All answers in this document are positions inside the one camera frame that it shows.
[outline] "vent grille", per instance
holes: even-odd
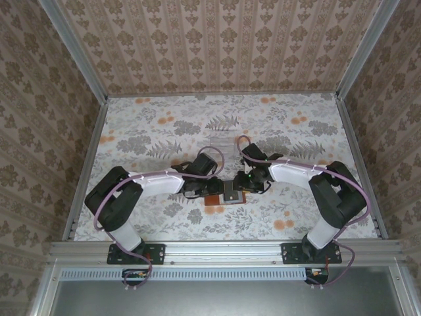
[[[60,281],[81,280],[122,280],[122,268],[65,268],[61,271]],[[217,281],[217,280],[305,280],[305,268],[155,268],[150,280],[169,281]]]

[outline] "floral tablecloth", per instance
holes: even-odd
[[[108,106],[88,192],[117,165],[147,172],[192,161],[201,147],[217,145],[218,133],[232,138],[234,156],[228,157],[225,177],[240,168],[234,139],[242,134],[268,155],[310,164],[338,160],[358,177],[330,93],[118,98]],[[145,240],[274,240],[301,239],[320,216],[311,192],[291,184],[275,183],[246,200],[209,207],[203,199],[153,196],[139,200],[131,220]],[[84,206],[74,240],[108,239],[95,231],[92,218]],[[372,220],[349,227],[342,237],[375,238]]]

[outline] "black mounting plate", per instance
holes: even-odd
[[[302,243],[300,242],[286,242],[281,244],[282,263],[284,265],[296,264],[326,264],[326,259],[329,264],[342,263],[342,256],[339,246],[333,242],[329,243],[323,250],[320,251],[317,258],[309,260],[303,253]]]
[[[143,252],[140,255],[151,260],[153,265],[163,265],[165,258],[165,244],[145,244]],[[116,245],[110,245],[107,256],[107,264],[109,265],[147,265],[144,260],[128,255],[121,251]]]

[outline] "floral wallpaper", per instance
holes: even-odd
[[[0,1],[0,315],[30,307],[98,106],[39,3]]]
[[[419,1],[399,3],[345,103],[389,235],[402,240],[421,288]]]
[[[109,95],[334,91],[380,0],[59,0]]]
[[[160,171],[192,161],[210,144],[227,159],[221,178],[233,178],[241,170],[234,148],[242,134],[268,155],[319,165],[343,161],[358,178],[332,93],[110,98],[108,104],[88,191],[115,166]],[[146,240],[273,240],[301,239],[320,218],[312,193],[291,184],[275,183],[263,195],[246,194],[246,201],[205,206],[203,199],[163,194],[140,199],[131,221]],[[84,207],[75,240],[108,239],[92,218]],[[343,237],[376,238],[373,222],[353,225]]]

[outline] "gray leaf pattern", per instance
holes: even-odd
[[[358,178],[329,93],[110,98],[108,105],[88,190],[117,165],[127,171],[150,172],[192,161],[201,147],[218,146],[213,140],[215,133],[228,140],[220,147],[227,152],[224,172],[229,174],[243,168],[234,138],[246,134],[267,155],[281,153],[310,164],[343,161]],[[14,179],[12,171],[3,172],[0,178],[15,186],[22,180]],[[162,194],[140,199],[130,220],[146,240],[276,240],[301,239],[320,218],[311,192],[288,183],[274,183],[261,196],[246,194],[246,201],[209,207],[203,199]],[[1,229],[7,234],[6,226]],[[372,221],[367,221],[351,226],[343,236],[369,238],[376,234]],[[107,235],[95,231],[86,208],[75,240],[108,240]]]

